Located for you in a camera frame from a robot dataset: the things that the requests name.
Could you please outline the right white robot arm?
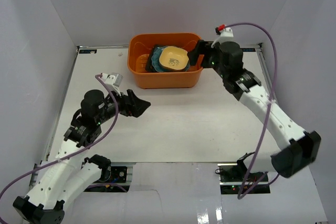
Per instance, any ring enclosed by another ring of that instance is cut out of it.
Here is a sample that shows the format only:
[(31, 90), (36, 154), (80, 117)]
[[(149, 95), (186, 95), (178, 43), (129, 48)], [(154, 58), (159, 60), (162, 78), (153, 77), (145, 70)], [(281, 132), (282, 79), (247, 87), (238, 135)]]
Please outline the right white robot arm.
[(212, 68), (221, 77), (225, 89), (267, 124), (280, 149), (270, 156), (271, 165), (280, 176), (289, 178), (316, 160), (321, 136), (300, 127), (278, 104), (270, 104), (270, 95), (260, 80), (243, 67), (243, 50), (239, 44), (199, 40), (187, 55), (191, 65), (202, 55), (201, 66)]

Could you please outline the teal scalloped round plate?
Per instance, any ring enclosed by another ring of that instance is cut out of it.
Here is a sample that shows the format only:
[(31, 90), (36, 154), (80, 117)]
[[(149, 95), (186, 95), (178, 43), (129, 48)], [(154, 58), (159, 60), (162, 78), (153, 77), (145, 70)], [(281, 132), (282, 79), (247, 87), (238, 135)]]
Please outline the teal scalloped round plate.
[(175, 46), (155, 46), (151, 66), (156, 72), (185, 72), (190, 68), (187, 51)]

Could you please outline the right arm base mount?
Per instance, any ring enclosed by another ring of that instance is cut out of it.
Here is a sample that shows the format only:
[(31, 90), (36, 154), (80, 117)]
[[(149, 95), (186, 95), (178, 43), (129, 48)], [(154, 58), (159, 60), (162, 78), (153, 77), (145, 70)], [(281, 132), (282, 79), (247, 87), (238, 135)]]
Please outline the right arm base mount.
[[(217, 166), (218, 168), (215, 170), (215, 174), (219, 176), (221, 195), (237, 195), (241, 188), (245, 173), (241, 171), (237, 163), (222, 163)], [(263, 175), (264, 173), (262, 172), (250, 173), (245, 182), (242, 193), (251, 188), (253, 184)], [(268, 183), (268, 175), (266, 175), (249, 193), (269, 194), (270, 187)]]

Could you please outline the small yellow square dish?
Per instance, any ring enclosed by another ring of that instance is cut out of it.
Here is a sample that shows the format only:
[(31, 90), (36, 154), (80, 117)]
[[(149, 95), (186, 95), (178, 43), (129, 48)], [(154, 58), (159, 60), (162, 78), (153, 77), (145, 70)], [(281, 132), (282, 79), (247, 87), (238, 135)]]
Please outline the small yellow square dish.
[(167, 46), (162, 49), (159, 64), (167, 70), (186, 71), (189, 66), (187, 51), (179, 47)]

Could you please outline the black amber square plate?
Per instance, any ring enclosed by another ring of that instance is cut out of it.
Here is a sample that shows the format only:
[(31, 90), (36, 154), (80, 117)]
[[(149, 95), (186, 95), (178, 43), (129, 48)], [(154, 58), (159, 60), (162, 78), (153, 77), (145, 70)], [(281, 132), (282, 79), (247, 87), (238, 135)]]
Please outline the black amber square plate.
[(154, 45), (154, 47), (151, 49), (149, 53), (145, 65), (146, 72), (164, 72), (163, 67), (160, 65), (159, 62), (159, 58), (164, 48), (165, 46), (162, 45)]

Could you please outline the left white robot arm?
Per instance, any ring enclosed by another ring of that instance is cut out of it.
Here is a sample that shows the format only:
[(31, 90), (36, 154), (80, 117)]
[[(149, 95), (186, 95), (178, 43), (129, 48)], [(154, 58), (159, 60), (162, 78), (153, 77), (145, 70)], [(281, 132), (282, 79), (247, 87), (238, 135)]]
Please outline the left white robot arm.
[(103, 123), (117, 115), (140, 117), (150, 102), (112, 91), (105, 96), (90, 90), (75, 112), (56, 155), (55, 163), (42, 175), (26, 196), (18, 196), (13, 207), (29, 223), (61, 223), (67, 207), (92, 183), (111, 175), (111, 161), (101, 155), (86, 157), (90, 144), (101, 134)]

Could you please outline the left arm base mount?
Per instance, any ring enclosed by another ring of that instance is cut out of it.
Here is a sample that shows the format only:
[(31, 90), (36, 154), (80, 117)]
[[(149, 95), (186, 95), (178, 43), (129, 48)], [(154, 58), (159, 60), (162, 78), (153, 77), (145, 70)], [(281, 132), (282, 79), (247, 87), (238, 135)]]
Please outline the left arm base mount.
[(111, 166), (104, 177), (101, 177), (85, 192), (91, 193), (127, 193), (130, 187), (127, 166)]

